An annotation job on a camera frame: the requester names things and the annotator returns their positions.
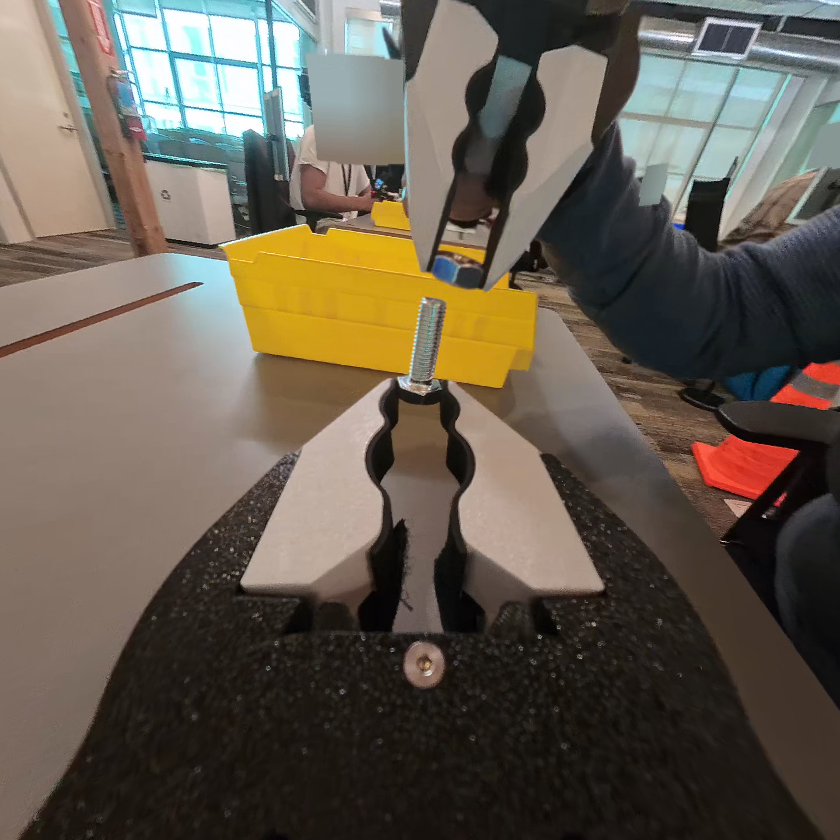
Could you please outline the person's dark trousers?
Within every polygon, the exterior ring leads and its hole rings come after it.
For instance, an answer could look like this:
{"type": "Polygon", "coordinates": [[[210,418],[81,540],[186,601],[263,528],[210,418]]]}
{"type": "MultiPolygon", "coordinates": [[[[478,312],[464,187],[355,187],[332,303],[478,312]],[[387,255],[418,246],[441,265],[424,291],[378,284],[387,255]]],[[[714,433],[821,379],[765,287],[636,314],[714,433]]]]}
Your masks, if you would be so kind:
{"type": "Polygon", "coordinates": [[[825,494],[783,525],[774,590],[780,623],[829,697],[839,704],[839,505],[825,494]]]}

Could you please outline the white door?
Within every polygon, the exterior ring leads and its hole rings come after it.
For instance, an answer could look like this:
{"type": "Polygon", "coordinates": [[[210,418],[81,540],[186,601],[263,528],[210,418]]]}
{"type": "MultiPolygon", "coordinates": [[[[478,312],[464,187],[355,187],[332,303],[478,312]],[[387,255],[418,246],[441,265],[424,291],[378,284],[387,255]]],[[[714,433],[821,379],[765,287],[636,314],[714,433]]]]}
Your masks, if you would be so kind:
{"type": "Polygon", "coordinates": [[[55,2],[1,2],[1,241],[116,227],[55,2]]]}

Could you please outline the steel hex bolt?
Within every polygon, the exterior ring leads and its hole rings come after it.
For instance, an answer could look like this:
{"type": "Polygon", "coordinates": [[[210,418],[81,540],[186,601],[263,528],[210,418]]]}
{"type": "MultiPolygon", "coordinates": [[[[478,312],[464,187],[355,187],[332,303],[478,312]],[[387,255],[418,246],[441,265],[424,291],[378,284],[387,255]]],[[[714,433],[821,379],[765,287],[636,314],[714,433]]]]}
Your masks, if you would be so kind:
{"type": "Polygon", "coordinates": [[[419,306],[409,372],[397,377],[399,398],[414,405],[439,402],[443,386],[436,378],[446,301],[424,297],[419,306]]]}

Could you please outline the wooden post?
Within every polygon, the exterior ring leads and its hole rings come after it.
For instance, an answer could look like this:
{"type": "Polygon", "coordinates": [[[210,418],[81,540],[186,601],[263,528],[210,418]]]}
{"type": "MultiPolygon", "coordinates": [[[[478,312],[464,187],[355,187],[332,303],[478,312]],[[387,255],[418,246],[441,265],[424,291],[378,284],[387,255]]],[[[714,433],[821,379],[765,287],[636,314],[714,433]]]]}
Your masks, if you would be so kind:
{"type": "Polygon", "coordinates": [[[60,1],[59,7],[134,253],[166,254],[169,247],[154,204],[141,143],[123,137],[109,94],[109,69],[121,68],[104,2],[60,1]]]}

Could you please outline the person's right forearm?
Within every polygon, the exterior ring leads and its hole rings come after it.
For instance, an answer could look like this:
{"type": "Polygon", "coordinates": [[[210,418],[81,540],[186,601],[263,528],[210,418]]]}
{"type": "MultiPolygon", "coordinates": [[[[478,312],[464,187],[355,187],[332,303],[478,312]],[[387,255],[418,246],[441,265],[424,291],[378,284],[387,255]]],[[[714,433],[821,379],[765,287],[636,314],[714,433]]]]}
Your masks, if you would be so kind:
{"type": "Polygon", "coordinates": [[[639,205],[614,122],[539,232],[575,303],[612,344],[678,380],[839,358],[839,212],[765,244],[712,253],[639,205]]]}

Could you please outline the steel hex nut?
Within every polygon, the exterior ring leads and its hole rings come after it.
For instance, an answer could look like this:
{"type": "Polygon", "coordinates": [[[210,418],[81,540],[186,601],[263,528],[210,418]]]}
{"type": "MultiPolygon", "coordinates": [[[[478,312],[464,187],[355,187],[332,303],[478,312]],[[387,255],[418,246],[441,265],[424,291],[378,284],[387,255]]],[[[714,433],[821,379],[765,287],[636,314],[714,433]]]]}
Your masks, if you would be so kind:
{"type": "Polygon", "coordinates": [[[451,250],[441,250],[436,254],[429,273],[436,280],[460,289],[484,290],[486,285],[482,262],[451,250]]]}

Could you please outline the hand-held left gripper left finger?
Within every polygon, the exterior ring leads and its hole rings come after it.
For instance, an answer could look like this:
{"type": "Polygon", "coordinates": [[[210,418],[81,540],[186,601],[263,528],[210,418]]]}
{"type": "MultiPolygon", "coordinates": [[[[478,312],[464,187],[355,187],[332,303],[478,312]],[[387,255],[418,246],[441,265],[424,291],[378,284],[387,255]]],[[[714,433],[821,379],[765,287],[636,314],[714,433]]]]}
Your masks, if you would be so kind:
{"type": "Polygon", "coordinates": [[[240,579],[244,593],[341,604],[361,630],[391,632],[407,536],[382,480],[399,406],[396,381],[385,380],[303,445],[240,579]]]}

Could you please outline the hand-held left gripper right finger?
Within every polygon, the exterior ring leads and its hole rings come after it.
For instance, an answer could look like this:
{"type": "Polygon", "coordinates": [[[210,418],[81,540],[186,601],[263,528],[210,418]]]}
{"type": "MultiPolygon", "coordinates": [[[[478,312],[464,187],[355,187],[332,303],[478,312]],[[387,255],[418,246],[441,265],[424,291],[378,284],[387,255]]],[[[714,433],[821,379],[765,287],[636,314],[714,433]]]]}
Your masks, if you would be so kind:
{"type": "Polygon", "coordinates": [[[599,596],[605,585],[539,450],[460,385],[439,403],[458,487],[434,565],[445,632],[483,632],[511,603],[599,596]]]}

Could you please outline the red fire extinguisher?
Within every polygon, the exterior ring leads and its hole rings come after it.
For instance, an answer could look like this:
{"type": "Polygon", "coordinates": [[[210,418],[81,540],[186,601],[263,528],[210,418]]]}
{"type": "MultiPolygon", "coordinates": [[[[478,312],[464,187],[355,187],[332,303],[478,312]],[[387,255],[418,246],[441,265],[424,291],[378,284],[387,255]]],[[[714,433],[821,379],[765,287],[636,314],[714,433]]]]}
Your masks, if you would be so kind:
{"type": "Polygon", "coordinates": [[[128,72],[111,67],[108,72],[108,90],[123,137],[139,143],[146,142],[148,137],[134,100],[128,72]]]}

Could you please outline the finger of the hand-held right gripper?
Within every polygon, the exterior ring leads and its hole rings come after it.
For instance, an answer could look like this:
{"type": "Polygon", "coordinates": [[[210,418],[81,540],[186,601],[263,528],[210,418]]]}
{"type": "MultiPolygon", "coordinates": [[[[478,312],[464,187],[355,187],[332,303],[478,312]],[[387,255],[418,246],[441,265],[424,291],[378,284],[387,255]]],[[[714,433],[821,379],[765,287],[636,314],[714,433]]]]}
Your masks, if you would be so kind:
{"type": "Polygon", "coordinates": [[[404,2],[408,219],[418,263],[431,272],[456,180],[454,151],[469,126],[466,92],[495,57],[498,35],[468,2],[404,2]]]}
{"type": "Polygon", "coordinates": [[[606,58],[581,45],[545,52],[531,69],[493,166],[500,208],[485,288],[522,256],[592,152],[605,73],[606,58]]]}

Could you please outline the orange traffic cone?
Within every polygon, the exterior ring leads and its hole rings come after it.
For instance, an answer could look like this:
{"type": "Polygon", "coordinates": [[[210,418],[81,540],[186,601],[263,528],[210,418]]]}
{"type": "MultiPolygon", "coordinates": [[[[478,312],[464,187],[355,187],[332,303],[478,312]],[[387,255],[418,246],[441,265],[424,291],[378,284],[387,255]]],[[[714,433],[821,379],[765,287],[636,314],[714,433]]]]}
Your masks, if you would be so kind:
{"type": "MultiPolygon", "coordinates": [[[[838,388],[837,361],[809,364],[766,402],[828,410],[838,407],[838,388]]],[[[706,485],[751,500],[795,457],[792,449],[748,443],[732,435],[716,446],[695,442],[691,454],[706,485]]]]}

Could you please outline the ceiling air vent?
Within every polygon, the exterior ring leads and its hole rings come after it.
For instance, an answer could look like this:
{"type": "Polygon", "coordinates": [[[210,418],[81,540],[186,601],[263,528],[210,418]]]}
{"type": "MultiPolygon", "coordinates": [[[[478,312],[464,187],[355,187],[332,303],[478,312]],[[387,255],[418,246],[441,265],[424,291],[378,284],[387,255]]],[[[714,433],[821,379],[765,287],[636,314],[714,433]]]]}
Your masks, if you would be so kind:
{"type": "Polygon", "coordinates": [[[706,17],[691,48],[691,54],[742,60],[749,55],[761,29],[760,22],[706,17]]]}

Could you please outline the silver air duct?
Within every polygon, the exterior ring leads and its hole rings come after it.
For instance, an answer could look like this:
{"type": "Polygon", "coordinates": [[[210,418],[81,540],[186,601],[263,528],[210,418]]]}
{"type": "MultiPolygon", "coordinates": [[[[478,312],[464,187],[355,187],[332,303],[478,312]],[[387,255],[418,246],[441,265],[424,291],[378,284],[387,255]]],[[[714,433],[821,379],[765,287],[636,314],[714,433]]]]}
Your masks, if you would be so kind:
{"type": "Polygon", "coordinates": [[[782,70],[800,74],[835,75],[839,70],[838,41],[804,35],[774,33],[758,23],[720,17],[699,22],[643,16],[638,30],[643,52],[702,60],[724,65],[782,70]],[[742,29],[737,37],[743,52],[702,49],[710,28],[742,29]]]}

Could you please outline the blue cloth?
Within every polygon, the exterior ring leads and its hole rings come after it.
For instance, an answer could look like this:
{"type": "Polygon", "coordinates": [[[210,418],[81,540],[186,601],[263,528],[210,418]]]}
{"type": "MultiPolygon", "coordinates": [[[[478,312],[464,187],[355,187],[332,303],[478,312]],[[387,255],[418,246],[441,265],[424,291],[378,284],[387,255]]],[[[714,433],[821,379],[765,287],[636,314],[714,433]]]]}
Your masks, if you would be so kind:
{"type": "Polygon", "coordinates": [[[763,371],[735,374],[722,381],[725,389],[741,402],[766,402],[788,385],[800,372],[790,365],[763,371]]]}

